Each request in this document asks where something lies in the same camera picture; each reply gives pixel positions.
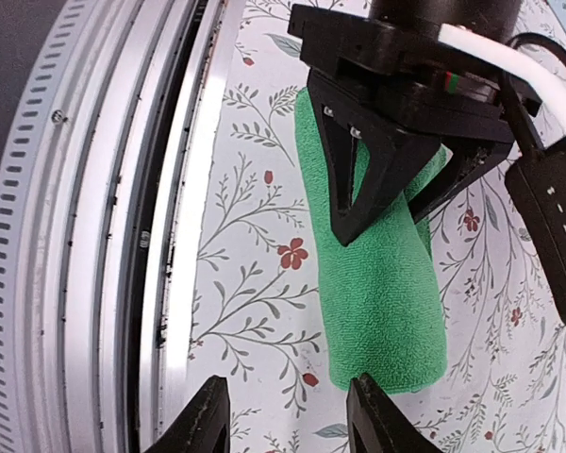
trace folded green cloth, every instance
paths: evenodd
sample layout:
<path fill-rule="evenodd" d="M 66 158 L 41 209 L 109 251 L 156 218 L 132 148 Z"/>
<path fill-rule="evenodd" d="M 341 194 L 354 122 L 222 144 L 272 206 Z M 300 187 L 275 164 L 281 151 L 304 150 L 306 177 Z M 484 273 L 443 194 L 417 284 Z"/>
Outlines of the folded green cloth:
<path fill-rule="evenodd" d="M 407 200 L 442 168 L 444 151 L 381 218 L 343 247 L 331 231 L 325 155 L 306 90 L 296 101 L 295 136 L 317 244 L 332 382 L 347 390 L 350 379 L 369 373 L 389 394 L 433 384 L 446 368 L 444 320 L 429 225 L 414 225 Z M 368 161 L 361 143 L 358 177 Z"/>

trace white cable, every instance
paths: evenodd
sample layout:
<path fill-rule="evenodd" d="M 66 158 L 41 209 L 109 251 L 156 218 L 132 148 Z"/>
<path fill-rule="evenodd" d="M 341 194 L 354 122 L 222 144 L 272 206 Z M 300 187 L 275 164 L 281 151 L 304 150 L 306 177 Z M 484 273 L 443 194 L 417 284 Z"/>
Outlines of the white cable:
<path fill-rule="evenodd" d="M 527 82 L 558 119 L 566 134 L 566 83 L 559 77 L 528 55 L 454 25 L 443 24 L 438 40 Z"/>

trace tablecloth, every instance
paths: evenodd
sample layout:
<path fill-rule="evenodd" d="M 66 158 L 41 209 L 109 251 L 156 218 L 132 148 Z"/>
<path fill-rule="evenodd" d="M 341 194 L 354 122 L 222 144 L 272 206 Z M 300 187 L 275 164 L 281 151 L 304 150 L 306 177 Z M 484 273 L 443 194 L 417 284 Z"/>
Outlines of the tablecloth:
<path fill-rule="evenodd" d="M 308 68 L 286 33 L 292 3 L 246 2 L 198 256 L 187 385 L 228 378 L 235 453 L 348 451 L 346 394 L 328 379 L 294 144 L 293 105 Z M 298 3 L 362 15 L 369 7 Z M 544 0 L 524 2 L 517 29 L 566 46 Z M 566 78 L 554 58 L 529 51 Z M 561 136 L 545 109 L 537 125 L 547 143 Z M 436 385 L 394 400 L 444 452 L 566 452 L 566 328 L 504 187 L 507 168 L 431 217 L 448 369 Z"/>

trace dark background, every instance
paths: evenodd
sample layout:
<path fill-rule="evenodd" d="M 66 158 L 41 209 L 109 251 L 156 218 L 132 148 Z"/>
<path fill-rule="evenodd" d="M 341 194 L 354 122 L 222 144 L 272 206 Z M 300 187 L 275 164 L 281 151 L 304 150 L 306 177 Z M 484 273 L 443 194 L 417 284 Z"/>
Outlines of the dark background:
<path fill-rule="evenodd" d="M 0 0 L 0 160 L 27 76 L 64 3 Z"/>

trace black cable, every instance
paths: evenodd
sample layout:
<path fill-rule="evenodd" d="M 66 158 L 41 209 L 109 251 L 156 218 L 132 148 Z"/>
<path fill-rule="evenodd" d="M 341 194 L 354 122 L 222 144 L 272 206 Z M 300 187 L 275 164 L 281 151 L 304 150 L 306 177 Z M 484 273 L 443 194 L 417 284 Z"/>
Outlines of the black cable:
<path fill-rule="evenodd" d="M 506 45 L 512 49 L 518 49 L 529 44 L 546 49 L 566 68 L 566 49 L 546 36 L 537 33 L 521 33 L 511 38 Z M 501 102 L 506 109 L 509 125 L 516 137 L 520 150 L 524 156 L 536 157 L 542 153 L 544 146 L 537 129 L 514 89 L 512 76 L 503 71 L 499 77 L 499 86 L 501 89 Z"/>

